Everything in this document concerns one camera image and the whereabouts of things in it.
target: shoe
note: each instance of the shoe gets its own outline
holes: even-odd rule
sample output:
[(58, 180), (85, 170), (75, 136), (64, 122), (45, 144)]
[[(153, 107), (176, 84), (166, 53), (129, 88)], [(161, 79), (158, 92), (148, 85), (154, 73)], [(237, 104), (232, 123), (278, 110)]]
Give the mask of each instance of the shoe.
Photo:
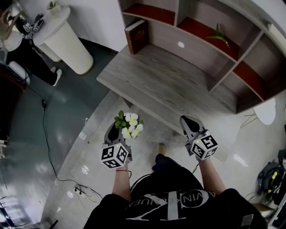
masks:
[(165, 146), (165, 144), (159, 143), (157, 145), (157, 154), (163, 154), (163, 155), (166, 154), (166, 146)]
[(52, 68), (50, 69), (50, 71), (51, 71), (52, 73), (55, 73), (56, 70), (57, 70), (56, 67), (52, 67)]
[(60, 77), (62, 76), (62, 73), (63, 73), (63, 71), (62, 71), (61, 69), (58, 69), (58, 70), (57, 70), (57, 75), (58, 75), (58, 76), (57, 76), (57, 80), (56, 80), (55, 84), (53, 85), (53, 87), (55, 87), (55, 86), (57, 85), (57, 83), (58, 83)]

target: black t-shirt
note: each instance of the black t-shirt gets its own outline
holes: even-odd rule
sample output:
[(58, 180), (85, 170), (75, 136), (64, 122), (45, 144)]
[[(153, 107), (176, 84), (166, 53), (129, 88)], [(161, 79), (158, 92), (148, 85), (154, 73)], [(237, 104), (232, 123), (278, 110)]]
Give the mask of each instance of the black t-shirt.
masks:
[(185, 168), (153, 173), (135, 186), (132, 202), (110, 194), (91, 213), (84, 229), (101, 226), (173, 225), (190, 228), (259, 228), (261, 214), (236, 190), (220, 195), (203, 190)]

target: red shelf compartment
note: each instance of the red shelf compartment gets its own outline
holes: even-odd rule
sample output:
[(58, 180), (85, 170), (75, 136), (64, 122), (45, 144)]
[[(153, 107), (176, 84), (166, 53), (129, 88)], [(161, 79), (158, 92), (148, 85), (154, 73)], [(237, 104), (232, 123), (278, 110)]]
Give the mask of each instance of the red shelf compartment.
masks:
[(186, 17), (177, 27), (215, 46), (234, 60), (238, 60), (240, 51), (239, 45), (226, 37), (225, 39), (227, 40), (230, 48), (221, 40), (206, 38), (214, 35), (213, 30), (210, 27), (189, 17)]
[(134, 4), (123, 14), (146, 17), (169, 25), (174, 25), (175, 22), (175, 12), (150, 5)]
[(242, 79), (245, 84), (262, 100), (264, 97), (264, 80), (244, 61), (233, 70), (233, 72)]

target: brown book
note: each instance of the brown book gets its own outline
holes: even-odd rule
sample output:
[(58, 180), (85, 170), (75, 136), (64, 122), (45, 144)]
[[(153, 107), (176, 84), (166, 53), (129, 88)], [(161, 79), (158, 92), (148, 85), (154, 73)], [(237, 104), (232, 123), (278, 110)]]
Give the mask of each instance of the brown book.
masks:
[(125, 29), (129, 51), (136, 54), (149, 43), (148, 22), (140, 20)]

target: white sneaker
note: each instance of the white sneaker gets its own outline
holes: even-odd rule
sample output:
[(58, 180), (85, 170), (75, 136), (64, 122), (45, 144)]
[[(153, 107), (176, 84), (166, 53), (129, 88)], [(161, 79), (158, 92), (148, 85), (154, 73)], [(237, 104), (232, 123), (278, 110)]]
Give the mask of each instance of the white sneaker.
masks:
[(57, 80), (56, 80), (55, 84), (53, 85), (53, 87), (55, 87), (57, 85), (60, 77), (62, 76), (62, 73), (63, 73), (63, 71), (61, 69), (57, 70), (58, 77), (57, 77)]
[(52, 68), (50, 69), (50, 71), (51, 71), (52, 73), (55, 73), (56, 70), (57, 70), (56, 67), (52, 67)]

